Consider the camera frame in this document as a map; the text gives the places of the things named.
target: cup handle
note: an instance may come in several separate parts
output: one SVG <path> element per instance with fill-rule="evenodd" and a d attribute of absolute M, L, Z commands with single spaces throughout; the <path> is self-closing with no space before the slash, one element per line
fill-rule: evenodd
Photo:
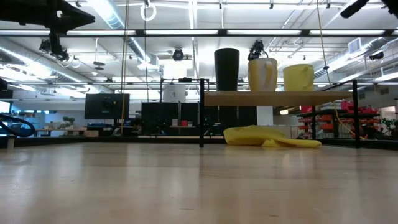
<path fill-rule="evenodd" d="M 266 62 L 266 84 L 271 82 L 272 74 L 274 74 L 274 67 L 272 62 Z"/>
<path fill-rule="evenodd" d="M 306 85 L 304 88 L 308 88 L 308 87 L 310 87 L 310 86 L 313 85 L 313 80 L 311 79 L 311 74 L 309 74 L 309 73 L 307 72 L 308 69 L 310 69 L 308 66 L 306 66 L 306 67 L 303 69 L 303 72 L 305 72 L 305 74 L 307 75 L 307 80 L 308 80 L 307 85 Z"/>

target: yellow mug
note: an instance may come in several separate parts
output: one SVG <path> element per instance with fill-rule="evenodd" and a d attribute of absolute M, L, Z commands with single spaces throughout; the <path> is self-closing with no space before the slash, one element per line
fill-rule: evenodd
<path fill-rule="evenodd" d="M 312 65 L 292 65 L 284 69 L 285 91 L 313 91 L 315 72 Z"/>
<path fill-rule="evenodd" d="M 249 86 L 251 91 L 275 91 L 278 80 L 278 61 L 259 58 L 249 62 Z"/>

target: yellow cloth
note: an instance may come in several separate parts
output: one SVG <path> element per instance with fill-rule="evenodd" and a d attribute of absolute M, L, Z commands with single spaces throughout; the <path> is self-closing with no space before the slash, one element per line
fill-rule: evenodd
<path fill-rule="evenodd" d="M 225 140 L 232 146 L 262 147 L 318 147 L 321 143 L 315 140 L 287 139 L 275 129 L 261 126 L 228 128 L 224 131 Z"/>

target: computer screen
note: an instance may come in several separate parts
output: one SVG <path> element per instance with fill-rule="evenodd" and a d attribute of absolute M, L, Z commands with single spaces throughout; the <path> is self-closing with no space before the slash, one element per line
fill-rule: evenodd
<path fill-rule="evenodd" d="M 85 119 L 123 119 L 129 118 L 130 94 L 87 94 Z"/>
<path fill-rule="evenodd" d="M 10 113 L 10 102 L 0 101 L 0 113 Z"/>

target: wooden floor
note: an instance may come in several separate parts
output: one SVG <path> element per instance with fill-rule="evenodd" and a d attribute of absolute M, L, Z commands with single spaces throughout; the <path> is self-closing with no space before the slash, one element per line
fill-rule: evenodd
<path fill-rule="evenodd" d="M 82 143 L 0 152 L 1 224 L 396 223 L 398 152 Z"/>

